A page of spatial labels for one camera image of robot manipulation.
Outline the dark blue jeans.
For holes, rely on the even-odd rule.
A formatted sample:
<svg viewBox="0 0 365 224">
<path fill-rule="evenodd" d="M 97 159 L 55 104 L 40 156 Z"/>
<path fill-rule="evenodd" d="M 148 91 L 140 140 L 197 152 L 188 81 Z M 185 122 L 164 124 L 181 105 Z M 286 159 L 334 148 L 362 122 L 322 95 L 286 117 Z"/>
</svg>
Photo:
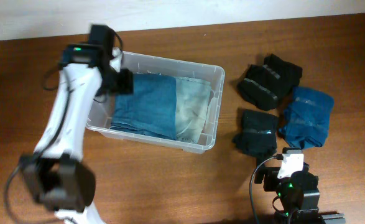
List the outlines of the dark blue jeans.
<svg viewBox="0 0 365 224">
<path fill-rule="evenodd" d="M 134 74 L 134 92 L 118 95 L 110 128 L 176 139 L 176 79 L 158 73 Z"/>
</svg>

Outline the black garment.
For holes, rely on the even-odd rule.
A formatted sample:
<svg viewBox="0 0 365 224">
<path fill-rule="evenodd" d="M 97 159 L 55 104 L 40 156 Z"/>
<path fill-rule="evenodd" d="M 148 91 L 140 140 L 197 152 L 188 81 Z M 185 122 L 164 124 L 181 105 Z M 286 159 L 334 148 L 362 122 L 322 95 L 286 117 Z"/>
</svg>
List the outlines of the black garment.
<svg viewBox="0 0 365 224">
<path fill-rule="evenodd" d="M 278 122 L 279 118 L 272 114 L 244 110 L 241 132 L 235 135 L 233 143 L 246 155 L 266 159 L 276 153 Z"/>
<path fill-rule="evenodd" d="M 263 65 L 248 68 L 237 88 L 245 101 L 269 111 L 278 107 L 291 89 L 299 85 L 302 74 L 302 67 L 270 54 L 264 58 Z"/>
</svg>

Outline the clear plastic storage bin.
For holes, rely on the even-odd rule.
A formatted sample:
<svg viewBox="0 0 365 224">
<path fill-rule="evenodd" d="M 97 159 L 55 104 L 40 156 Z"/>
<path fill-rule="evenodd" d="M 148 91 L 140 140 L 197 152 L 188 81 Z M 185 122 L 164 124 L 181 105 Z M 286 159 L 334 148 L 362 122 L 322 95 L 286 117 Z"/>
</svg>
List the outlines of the clear plastic storage bin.
<svg viewBox="0 0 365 224">
<path fill-rule="evenodd" d="M 173 77 L 197 78 L 210 82 L 211 93 L 208 100 L 206 121 L 198 143 L 193 144 L 171 141 L 168 139 L 112 130 L 110 128 L 112 120 L 111 115 L 115 109 L 115 99 L 113 96 L 109 97 L 105 103 L 93 102 L 86 123 L 87 129 L 99 132 L 107 138 L 128 139 L 131 141 L 177 148 L 196 154 L 203 154 L 205 151 L 213 148 L 216 142 L 218 118 L 225 78 L 225 71 L 222 67 L 126 51 L 124 52 L 122 67 L 127 68 L 134 73 L 161 73 Z"/>
</svg>

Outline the blue garment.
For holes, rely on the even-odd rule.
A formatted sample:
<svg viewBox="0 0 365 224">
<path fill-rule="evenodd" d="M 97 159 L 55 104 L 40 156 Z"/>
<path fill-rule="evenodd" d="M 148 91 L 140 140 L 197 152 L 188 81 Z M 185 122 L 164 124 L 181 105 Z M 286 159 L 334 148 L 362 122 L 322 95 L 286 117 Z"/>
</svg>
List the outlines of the blue garment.
<svg viewBox="0 0 365 224">
<path fill-rule="evenodd" d="M 328 137 L 334 99 L 318 90 L 295 87 L 284 110 L 286 124 L 279 129 L 290 147 L 322 147 Z"/>
</svg>

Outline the light blue jeans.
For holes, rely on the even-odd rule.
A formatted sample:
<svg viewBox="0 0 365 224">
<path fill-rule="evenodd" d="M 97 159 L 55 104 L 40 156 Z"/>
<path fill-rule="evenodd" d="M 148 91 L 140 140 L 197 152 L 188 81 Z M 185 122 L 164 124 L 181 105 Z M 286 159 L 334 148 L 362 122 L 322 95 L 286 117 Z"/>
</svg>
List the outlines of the light blue jeans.
<svg viewBox="0 0 365 224">
<path fill-rule="evenodd" d="M 210 99 L 211 83 L 189 77 L 176 77 L 176 140 L 197 144 L 203 131 Z"/>
</svg>

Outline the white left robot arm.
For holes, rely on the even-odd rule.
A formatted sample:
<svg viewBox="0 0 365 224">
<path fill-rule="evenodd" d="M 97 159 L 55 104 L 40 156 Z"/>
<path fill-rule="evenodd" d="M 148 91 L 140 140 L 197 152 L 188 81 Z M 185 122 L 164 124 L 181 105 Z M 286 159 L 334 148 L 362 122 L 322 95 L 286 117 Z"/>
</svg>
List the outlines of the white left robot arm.
<svg viewBox="0 0 365 224">
<path fill-rule="evenodd" d="M 8 215 L 9 187 L 21 174 L 32 199 L 53 212 L 48 223 L 102 223 L 93 201 L 94 173 L 82 163 L 83 136 L 91 106 L 97 96 L 133 92 L 133 74 L 121 68 L 120 36 L 106 25 L 93 24 L 88 40 L 68 45 L 54 72 L 59 73 L 57 96 L 45 131 L 32 154 L 21 155 L 4 189 Z"/>
</svg>

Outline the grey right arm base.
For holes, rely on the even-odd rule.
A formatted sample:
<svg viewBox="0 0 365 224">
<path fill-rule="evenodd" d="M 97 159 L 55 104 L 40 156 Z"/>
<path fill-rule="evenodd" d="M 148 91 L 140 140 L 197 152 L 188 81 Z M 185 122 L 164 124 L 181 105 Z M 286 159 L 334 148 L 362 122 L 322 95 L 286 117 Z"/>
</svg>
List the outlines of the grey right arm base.
<svg viewBox="0 0 365 224">
<path fill-rule="evenodd" d="M 346 224 L 346 219 L 343 213 L 334 213 L 321 215 L 321 224 Z"/>
</svg>

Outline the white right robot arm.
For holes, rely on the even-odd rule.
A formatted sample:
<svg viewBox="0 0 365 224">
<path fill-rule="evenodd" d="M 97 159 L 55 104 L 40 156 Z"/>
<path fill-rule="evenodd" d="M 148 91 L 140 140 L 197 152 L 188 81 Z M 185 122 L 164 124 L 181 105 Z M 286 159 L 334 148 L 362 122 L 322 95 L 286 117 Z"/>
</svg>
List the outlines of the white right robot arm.
<svg viewBox="0 0 365 224">
<path fill-rule="evenodd" d="M 318 201 L 318 177 L 309 172 L 309 165 L 290 177 L 277 178 L 280 167 L 257 165 L 251 175 L 251 184 L 262 184 L 266 192 L 275 192 L 273 201 L 280 201 L 283 209 L 275 208 L 272 223 L 321 223 Z"/>
</svg>

